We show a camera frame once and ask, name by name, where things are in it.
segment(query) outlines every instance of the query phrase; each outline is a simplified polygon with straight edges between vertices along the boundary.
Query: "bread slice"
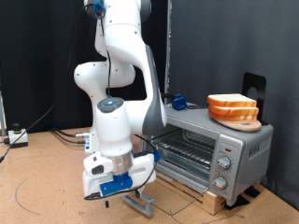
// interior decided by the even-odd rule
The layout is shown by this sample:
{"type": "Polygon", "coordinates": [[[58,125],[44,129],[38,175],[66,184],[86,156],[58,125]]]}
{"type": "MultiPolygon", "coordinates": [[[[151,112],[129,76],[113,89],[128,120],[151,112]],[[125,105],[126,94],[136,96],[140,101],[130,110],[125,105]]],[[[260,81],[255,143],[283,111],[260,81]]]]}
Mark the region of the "bread slice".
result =
{"type": "Polygon", "coordinates": [[[208,109],[218,115],[237,116],[237,115],[258,115],[258,107],[219,107],[209,105],[208,109]]]}
{"type": "Polygon", "coordinates": [[[256,107],[256,101],[241,94],[209,95],[207,102],[221,107],[256,107]]]}
{"type": "Polygon", "coordinates": [[[213,119],[219,119],[219,120],[228,120],[228,121],[238,121],[238,120],[256,120],[256,115],[238,115],[238,116],[226,116],[226,115],[218,115],[210,110],[207,111],[208,115],[212,117],[213,119]]]}

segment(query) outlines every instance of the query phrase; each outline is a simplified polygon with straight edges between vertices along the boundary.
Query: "black panel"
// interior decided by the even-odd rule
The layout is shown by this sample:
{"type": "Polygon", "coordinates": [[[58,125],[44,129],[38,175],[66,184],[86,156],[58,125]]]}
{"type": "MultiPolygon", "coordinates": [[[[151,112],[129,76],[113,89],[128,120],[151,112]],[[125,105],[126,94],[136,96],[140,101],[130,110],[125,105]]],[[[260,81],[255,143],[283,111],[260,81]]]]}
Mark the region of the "black panel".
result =
{"type": "Polygon", "coordinates": [[[170,92],[206,105],[241,93],[246,72],[266,78],[263,120],[274,127],[268,181],[299,209],[299,2],[173,0],[170,92]]]}
{"type": "MultiPolygon", "coordinates": [[[[83,1],[4,1],[0,6],[0,75],[7,127],[13,122],[29,127],[52,105],[67,66],[72,29],[83,1]]],[[[152,13],[142,24],[145,43],[155,57],[161,87],[164,85],[167,1],[152,0],[152,13]]],[[[64,90],[53,111],[30,133],[92,125],[92,104],[75,83],[79,63],[103,61],[94,48],[96,20],[81,13],[75,32],[72,61],[64,90]]],[[[133,85],[112,90],[127,99],[146,97],[143,78],[137,71],[133,85]]]]}

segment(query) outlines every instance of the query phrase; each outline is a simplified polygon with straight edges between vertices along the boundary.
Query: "oven rack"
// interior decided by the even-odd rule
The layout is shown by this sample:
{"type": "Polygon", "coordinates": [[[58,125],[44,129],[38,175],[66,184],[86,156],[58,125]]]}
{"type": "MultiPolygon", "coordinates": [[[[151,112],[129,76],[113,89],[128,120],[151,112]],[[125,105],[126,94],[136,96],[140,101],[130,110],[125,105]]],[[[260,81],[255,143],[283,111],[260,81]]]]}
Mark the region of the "oven rack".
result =
{"type": "Polygon", "coordinates": [[[177,129],[153,139],[152,143],[160,150],[209,170],[216,140],[184,129],[177,129]]]}

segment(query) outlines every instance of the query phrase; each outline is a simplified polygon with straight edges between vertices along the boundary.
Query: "wooden block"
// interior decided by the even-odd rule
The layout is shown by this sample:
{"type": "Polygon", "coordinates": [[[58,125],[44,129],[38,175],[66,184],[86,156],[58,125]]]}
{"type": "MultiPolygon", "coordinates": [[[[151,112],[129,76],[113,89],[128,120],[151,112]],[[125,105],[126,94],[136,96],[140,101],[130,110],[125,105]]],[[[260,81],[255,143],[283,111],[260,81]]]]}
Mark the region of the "wooden block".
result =
{"type": "MultiPolygon", "coordinates": [[[[194,199],[196,199],[200,194],[199,191],[191,189],[177,180],[161,174],[160,172],[157,172],[156,181],[190,201],[194,201],[194,199]]],[[[223,197],[207,191],[200,198],[198,198],[194,204],[204,209],[209,214],[215,215],[224,207],[224,202],[225,199],[223,197]]]]}

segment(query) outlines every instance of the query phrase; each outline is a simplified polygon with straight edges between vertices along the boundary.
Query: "wooden table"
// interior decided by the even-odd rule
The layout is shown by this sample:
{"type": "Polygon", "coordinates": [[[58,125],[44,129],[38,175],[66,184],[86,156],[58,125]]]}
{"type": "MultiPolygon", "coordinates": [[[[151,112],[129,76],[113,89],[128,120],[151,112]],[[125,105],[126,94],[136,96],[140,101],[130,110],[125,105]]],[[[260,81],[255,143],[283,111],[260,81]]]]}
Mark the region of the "wooden table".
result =
{"type": "MultiPolygon", "coordinates": [[[[133,142],[137,149],[138,140],[133,142]]],[[[0,154],[6,149],[1,144],[0,154]]],[[[29,134],[29,147],[11,149],[0,164],[0,223],[299,223],[298,211],[261,185],[256,199],[246,196],[250,204],[223,209],[216,216],[192,204],[173,217],[153,206],[154,216],[145,217],[120,198],[105,208],[99,201],[83,199],[87,156],[83,146],[63,142],[53,133],[29,134]]],[[[168,213],[190,203],[157,182],[148,184],[145,192],[168,213]]]]}

